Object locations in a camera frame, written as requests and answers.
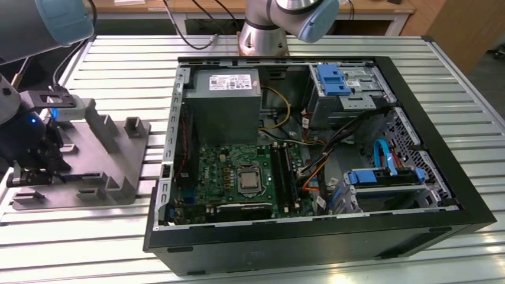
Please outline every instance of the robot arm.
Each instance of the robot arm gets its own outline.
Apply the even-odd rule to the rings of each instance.
[[[247,56],[286,55],[286,31],[302,41],[314,43],[331,29],[338,13],[338,0],[250,0],[239,39],[242,53]]]
[[[0,3],[0,65],[69,47],[94,34],[83,0]]]
[[[83,0],[2,1],[0,20],[0,65],[69,47],[94,34]],[[70,97],[50,91],[43,96]],[[17,169],[27,169],[9,184],[17,185],[23,180],[47,184],[53,175],[70,168],[59,151],[63,143],[57,126],[37,114],[51,105],[43,96],[18,93],[0,75],[0,157],[15,167],[15,175]],[[75,107],[75,103],[63,107]]]

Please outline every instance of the sticker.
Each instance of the sticker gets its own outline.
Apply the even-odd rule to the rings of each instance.
[[[360,87],[360,82],[358,80],[350,80],[348,81],[348,86],[350,87]]]
[[[338,183],[339,183],[339,180],[335,177],[332,177],[331,182],[328,183],[328,186],[338,185]]]
[[[310,122],[311,122],[311,120],[307,117],[304,117],[302,119],[302,127],[306,129],[310,129]]]
[[[210,90],[252,90],[251,75],[212,75]]]
[[[318,196],[316,202],[323,209],[327,208],[327,202],[324,201],[322,196]]]
[[[407,9],[398,9],[395,10],[395,13],[414,13],[414,10],[407,10]]]

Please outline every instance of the ram slot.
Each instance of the ram slot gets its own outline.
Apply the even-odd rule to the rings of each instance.
[[[276,199],[278,199],[278,208],[280,212],[288,213],[290,206],[286,197],[286,178],[283,175],[283,168],[286,164],[283,164],[282,159],[282,151],[278,145],[271,147],[271,159],[272,159],[272,176],[274,176],[274,184],[276,185]]]

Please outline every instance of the green circuit board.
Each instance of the green circuit board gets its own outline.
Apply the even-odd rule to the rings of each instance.
[[[292,168],[303,166],[299,146],[290,148]],[[259,191],[240,191],[239,177],[243,172],[259,172]],[[272,171],[271,146],[224,146],[202,147],[199,163],[199,187],[195,203],[186,207],[186,218],[190,223],[204,222],[206,206],[234,203],[270,203],[274,205],[272,218],[302,217],[314,215],[311,198],[300,199],[300,209],[290,213],[278,208],[276,184]]]

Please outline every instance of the slotted aluminum table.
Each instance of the slotted aluminum table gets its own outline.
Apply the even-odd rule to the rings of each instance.
[[[190,36],[194,44],[208,37]],[[391,56],[499,222],[407,259],[180,278],[143,252],[148,204],[160,174],[179,56],[236,56],[235,37],[195,51],[176,36],[99,36],[62,82],[115,120],[152,123],[136,202],[129,206],[17,212],[0,188],[0,282],[452,283],[505,278],[505,123],[435,43],[419,37],[288,39],[291,54]]]

